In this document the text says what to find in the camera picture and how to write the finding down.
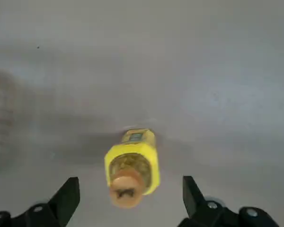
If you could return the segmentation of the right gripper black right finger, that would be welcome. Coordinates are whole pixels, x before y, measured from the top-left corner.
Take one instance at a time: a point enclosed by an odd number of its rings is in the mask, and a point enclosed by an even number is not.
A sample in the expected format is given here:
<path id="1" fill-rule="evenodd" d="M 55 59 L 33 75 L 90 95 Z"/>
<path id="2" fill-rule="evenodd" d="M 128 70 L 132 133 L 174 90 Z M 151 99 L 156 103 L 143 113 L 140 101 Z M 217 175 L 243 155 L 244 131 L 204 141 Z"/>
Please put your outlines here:
<path id="1" fill-rule="evenodd" d="M 242 207 L 235 213 L 214 200 L 206 200 L 191 176 L 183 177 L 183 202 L 188 217 L 181 227 L 278 227 L 264 210 Z"/>

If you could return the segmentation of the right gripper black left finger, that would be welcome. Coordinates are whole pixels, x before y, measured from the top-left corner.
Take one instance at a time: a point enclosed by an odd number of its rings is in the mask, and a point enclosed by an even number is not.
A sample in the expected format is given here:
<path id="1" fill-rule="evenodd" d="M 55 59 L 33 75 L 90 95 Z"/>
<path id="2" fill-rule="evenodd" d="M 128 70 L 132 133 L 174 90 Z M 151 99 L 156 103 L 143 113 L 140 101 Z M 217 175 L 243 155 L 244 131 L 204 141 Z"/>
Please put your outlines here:
<path id="1" fill-rule="evenodd" d="M 70 177 L 48 202 L 35 204 L 16 217 L 0 211 L 0 227 L 65 227 L 79 202 L 79 178 Z"/>

